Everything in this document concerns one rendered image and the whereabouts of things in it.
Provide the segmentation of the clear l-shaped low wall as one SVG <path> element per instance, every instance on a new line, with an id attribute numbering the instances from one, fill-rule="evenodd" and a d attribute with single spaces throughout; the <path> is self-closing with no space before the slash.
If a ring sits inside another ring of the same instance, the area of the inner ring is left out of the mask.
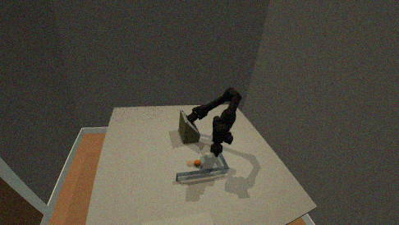
<path id="1" fill-rule="evenodd" d="M 226 163 L 226 159 L 222 156 L 222 153 L 218 153 L 221 160 L 223 161 L 223 165 L 222 167 L 218 167 L 218 168 L 209 168 L 209 169 L 203 169 L 203 170 L 197 170 L 197 171 L 192 171 L 192 172 L 179 172 L 177 173 L 177 178 L 181 177 L 181 176 L 185 176 L 185 175 L 190 175 L 190 174 L 201 174 L 201 173 L 206 173 L 206 172 L 214 172 L 214 171 L 219 171 L 219 170 L 223 170 L 223 169 L 228 169 L 228 165 Z"/>

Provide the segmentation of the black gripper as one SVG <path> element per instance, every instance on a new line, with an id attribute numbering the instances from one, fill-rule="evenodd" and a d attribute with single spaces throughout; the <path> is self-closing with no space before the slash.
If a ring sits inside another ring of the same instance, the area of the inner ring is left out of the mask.
<path id="1" fill-rule="evenodd" d="M 214 144 L 211 145 L 210 152 L 214 153 L 215 157 L 218 156 L 218 153 L 222 152 L 222 145 L 220 145 L 221 139 L 219 139 L 216 135 L 216 132 L 213 131 L 213 141 Z"/>

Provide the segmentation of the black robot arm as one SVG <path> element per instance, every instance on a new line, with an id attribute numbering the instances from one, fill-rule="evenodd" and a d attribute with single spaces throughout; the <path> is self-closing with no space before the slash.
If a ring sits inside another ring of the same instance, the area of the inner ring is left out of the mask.
<path id="1" fill-rule="evenodd" d="M 231 87 L 224 92 L 224 95 L 215 99 L 211 103 L 193 108 L 193 113 L 191 113 L 189 116 L 186 115 L 186 117 L 187 120 L 193 125 L 193 122 L 196 119 L 204 118 L 208 115 L 208 112 L 210 110 L 216 108 L 222 103 L 225 103 L 226 101 L 230 101 L 230 103 L 228 104 L 228 108 L 222 112 L 221 117 L 215 116 L 213 118 L 213 131 L 216 132 L 217 137 L 221 139 L 220 143 L 225 142 L 231 145 L 233 141 L 233 136 L 232 133 L 229 131 L 236 120 L 236 109 L 239 102 L 241 101 L 241 96 L 237 91 L 234 90 L 234 88 Z"/>

